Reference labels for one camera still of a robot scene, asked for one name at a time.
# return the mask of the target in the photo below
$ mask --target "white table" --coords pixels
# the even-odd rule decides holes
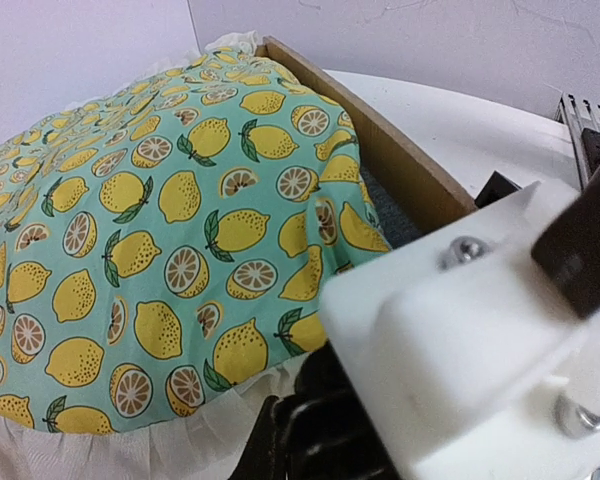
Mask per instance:
[[[494,170],[523,187],[557,177],[580,188],[563,124],[448,90],[327,72],[402,130],[473,197]]]

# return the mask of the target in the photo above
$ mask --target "white wall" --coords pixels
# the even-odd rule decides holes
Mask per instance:
[[[0,142],[195,44],[186,0],[0,0]]]
[[[600,0],[189,0],[201,44],[272,34],[323,68],[448,88],[553,116],[600,102]]]

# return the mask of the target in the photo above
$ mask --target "cardboard box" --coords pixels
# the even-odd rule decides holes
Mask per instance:
[[[409,137],[306,58],[273,37],[256,55],[287,67],[300,82],[349,113],[365,167],[423,231],[431,232],[476,210],[469,193]]]

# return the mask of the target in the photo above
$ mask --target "dark gray fabric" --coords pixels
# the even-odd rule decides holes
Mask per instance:
[[[415,224],[400,209],[380,183],[365,167],[361,169],[362,178],[367,184],[369,196],[376,206],[380,226],[386,239],[393,248],[399,248],[422,236]]]

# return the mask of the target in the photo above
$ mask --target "lemon pattern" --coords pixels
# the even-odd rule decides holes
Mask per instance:
[[[326,341],[320,288],[389,250],[347,113],[222,48],[0,145],[0,415],[106,435]]]

